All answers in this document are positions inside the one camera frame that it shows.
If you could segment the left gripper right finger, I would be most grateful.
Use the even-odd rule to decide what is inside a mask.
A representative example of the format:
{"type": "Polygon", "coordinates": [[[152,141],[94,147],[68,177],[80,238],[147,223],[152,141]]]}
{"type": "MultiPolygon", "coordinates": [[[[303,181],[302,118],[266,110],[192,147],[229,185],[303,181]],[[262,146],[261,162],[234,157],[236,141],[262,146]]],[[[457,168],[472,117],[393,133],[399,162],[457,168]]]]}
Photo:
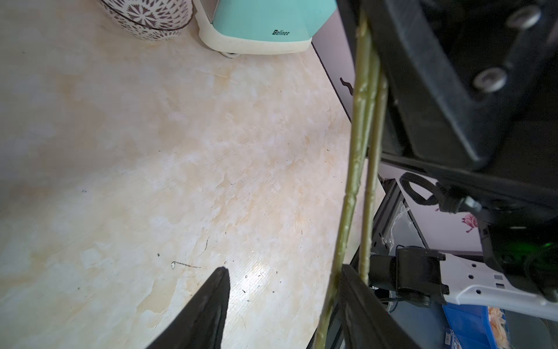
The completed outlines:
{"type": "Polygon", "coordinates": [[[347,348],[418,348],[349,265],[341,269],[339,309],[347,348]]]}

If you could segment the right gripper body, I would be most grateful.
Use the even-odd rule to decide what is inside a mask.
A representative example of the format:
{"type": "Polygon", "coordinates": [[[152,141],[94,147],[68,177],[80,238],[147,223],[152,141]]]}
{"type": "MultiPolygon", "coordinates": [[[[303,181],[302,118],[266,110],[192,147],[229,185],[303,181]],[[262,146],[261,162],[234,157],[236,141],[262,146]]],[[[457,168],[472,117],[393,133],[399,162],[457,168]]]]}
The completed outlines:
{"type": "Polygon", "coordinates": [[[413,157],[479,170],[516,121],[557,120],[556,1],[340,1],[364,12],[413,157]]]}

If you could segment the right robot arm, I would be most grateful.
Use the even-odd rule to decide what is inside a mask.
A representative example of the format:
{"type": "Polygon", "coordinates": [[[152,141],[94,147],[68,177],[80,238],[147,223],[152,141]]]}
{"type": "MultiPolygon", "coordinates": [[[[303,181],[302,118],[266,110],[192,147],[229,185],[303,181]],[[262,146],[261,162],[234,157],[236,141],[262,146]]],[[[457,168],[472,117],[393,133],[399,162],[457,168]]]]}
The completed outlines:
{"type": "Polygon", "coordinates": [[[383,162],[417,204],[469,213],[482,257],[420,298],[557,318],[556,1],[340,1],[389,84],[383,162]]]}

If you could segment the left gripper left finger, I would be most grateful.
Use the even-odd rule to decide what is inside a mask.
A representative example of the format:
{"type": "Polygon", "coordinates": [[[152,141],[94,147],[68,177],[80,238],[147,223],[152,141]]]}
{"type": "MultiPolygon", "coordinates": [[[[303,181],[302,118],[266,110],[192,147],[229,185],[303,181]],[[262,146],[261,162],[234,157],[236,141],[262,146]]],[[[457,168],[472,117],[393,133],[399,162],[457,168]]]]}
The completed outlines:
{"type": "Polygon", "coordinates": [[[230,297],[230,274],[216,268],[150,348],[220,348],[230,297]]]}

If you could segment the peach rose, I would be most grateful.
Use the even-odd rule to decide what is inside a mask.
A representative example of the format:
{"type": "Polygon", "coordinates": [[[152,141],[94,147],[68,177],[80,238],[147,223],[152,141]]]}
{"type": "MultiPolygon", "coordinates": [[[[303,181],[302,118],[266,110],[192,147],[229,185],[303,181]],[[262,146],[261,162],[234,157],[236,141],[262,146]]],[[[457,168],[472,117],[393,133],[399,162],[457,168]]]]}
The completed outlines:
{"type": "Polygon", "coordinates": [[[360,241],[359,275],[362,282],[369,285],[369,270],[371,261],[371,246],[373,238],[374,205],[376,200],[376,188],[378,183],[379,162],[382,154],[382,137],[389,94],[389,83],[384,72],[381,70],[377,84],[376,99],[369,138],[369,161],[366,178],[366,190],[363,208],[363,225],[360,241]]]}

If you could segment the pink rose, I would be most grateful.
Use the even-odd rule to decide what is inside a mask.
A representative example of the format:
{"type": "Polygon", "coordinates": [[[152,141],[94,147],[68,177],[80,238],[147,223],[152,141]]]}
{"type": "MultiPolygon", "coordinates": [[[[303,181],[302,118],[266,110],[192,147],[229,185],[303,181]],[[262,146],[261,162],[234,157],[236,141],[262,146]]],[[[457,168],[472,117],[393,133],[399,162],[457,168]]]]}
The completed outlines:
{"type": "Polygon", "coordinates": [[[378,91],[379,59],[375,57],[373,39],[368,16],[365,10],[359,10],[357,28],[353,38],[356,40],[355,92],[353,95],[353,118],[350,139],[350,156],[348,161],[347,181],[341,210],[334,257],[331,265],[325,300],[315,332],[314,348],[324,348],[334,301],[339,289],[341,267],[347,250],[357,194],[368,147],[370,127],[375,109],[378,91]]]}
{"type": "Polygon", "coordinates": [[[374,102],[379,75],[379,59],[373,47],[362,49],[357,54],[355,70],[355,94],[353,99],[353,120],[350,144],[350,167],[348,170],[346,194],[355,208],[363,171],[364,158],[370,138],[374,102]]]}

